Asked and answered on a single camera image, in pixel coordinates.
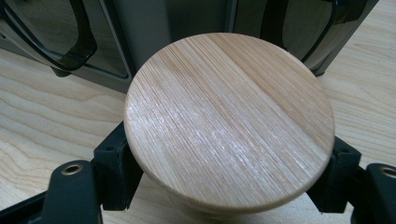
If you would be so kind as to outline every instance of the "wooden table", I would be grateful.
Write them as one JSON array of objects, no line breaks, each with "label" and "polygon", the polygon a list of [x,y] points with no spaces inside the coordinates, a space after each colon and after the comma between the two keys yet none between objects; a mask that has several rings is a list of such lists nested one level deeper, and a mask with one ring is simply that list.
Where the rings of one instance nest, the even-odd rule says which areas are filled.
[{"label": "wooden table", "polygon": [[[336,135],[371,162],[396,165],[396,4],[380,1],[319,82],[330,95]],[[125,95],[0,51],[0,209],[47,188],[60,164],[92,158],[122,120]],[[348,223],[321,215],[306,195],[234,223]],[[187,223],[143,176],[131,208],[105,223]]]}]

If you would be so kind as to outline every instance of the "black bracket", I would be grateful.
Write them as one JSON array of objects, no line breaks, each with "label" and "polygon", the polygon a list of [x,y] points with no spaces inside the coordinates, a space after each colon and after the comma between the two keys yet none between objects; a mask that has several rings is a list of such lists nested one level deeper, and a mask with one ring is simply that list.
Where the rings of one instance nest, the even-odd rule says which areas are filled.
[{"label": "black bracket", "polygon": [[121,123],[88,161],[70,161],[52,173],[49,189],[0,212],[0,223],[102,223],[105,210],[131,204],[143,171]]}]

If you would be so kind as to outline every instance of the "metal grommet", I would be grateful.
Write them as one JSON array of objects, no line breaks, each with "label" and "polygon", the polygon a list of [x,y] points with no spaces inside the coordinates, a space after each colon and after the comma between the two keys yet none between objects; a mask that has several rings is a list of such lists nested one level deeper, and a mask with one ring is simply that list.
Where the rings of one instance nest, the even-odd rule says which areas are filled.
[{"label": "metal grommet", "polygon": [[62,170],[62,174],[63,175],[74,175],[74,174],[80,172],[82,170],[82,167],[83,166],[80,164],[71,164]]},{"label": "metal grommet", "polygon": [[379,168],[383,175],[389,176],[391,178],[396,178],[396,169],[388,168],[388,167],[381,167]]}]

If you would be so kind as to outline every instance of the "metal ring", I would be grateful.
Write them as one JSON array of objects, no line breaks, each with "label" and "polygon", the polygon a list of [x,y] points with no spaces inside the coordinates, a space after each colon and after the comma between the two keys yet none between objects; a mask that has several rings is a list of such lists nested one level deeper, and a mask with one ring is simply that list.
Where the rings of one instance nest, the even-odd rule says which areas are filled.
[{"label": "metal ring", "polygon": [[83,166],[81,164],[71,164],[67,167],[65,167],[62,170],[63,175],[75,175],[76,173],[80,172],[82,170]]}]

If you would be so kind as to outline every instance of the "wood grain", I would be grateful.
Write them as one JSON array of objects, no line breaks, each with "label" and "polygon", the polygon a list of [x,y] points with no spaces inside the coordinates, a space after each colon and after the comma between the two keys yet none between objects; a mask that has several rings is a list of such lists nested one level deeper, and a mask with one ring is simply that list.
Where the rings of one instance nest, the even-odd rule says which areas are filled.
[{"label": "wood grain", "polygon": [[[379,1],[318,79],[331,99],[335,133],[362,152],[362,167],[370,162],[396,166],[395,26],[396,3]],[[47,66],[2,50],[0,78],[1,210],[44,190],[58,165],[90,159],[92,149],[122,120],[124,96],[77,77],[57,78]],[[347,224],[351,211],[349,206],[344,214],[321,214],[303,194],[276,209],[228,223]],[[130,209],[105,211],[104,222],[194,223],[146,175]]]},{"label": "wood grain", "polygon": [[197,35],[152,56],[127,94],[125,130],[145,173],[183,203],[248,213],[289,202],[332,152],[330,102],[283,49]]}]

